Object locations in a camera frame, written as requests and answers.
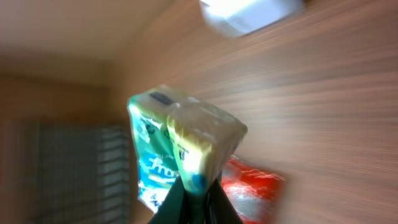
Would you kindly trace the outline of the green packet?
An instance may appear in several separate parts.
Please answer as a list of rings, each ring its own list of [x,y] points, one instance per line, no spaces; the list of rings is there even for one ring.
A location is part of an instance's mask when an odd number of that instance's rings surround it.
[[[158,212],[179,177],[202,198],[248,128],[203,100],[161,85],[127,103],[139,168],[139,200]]]

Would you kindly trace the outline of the red snack bag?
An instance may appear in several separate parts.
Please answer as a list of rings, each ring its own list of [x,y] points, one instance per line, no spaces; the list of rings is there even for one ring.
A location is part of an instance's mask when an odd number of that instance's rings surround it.
[[[231,156],[221,175],[221,186],[245,224],[271,224],[285,178]]]

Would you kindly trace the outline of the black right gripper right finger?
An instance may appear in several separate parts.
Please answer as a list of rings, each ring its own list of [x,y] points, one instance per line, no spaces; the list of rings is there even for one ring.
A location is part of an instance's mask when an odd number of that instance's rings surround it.
[[[205,207],[206,224],[243,224],[218,179],[208,189]]]

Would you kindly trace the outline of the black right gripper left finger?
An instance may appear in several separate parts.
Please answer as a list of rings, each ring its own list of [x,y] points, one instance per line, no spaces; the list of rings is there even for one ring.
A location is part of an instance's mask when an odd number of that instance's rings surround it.
[[[188,224],[188,202],[185,188],[178,177],[158,212],[147,224]]]

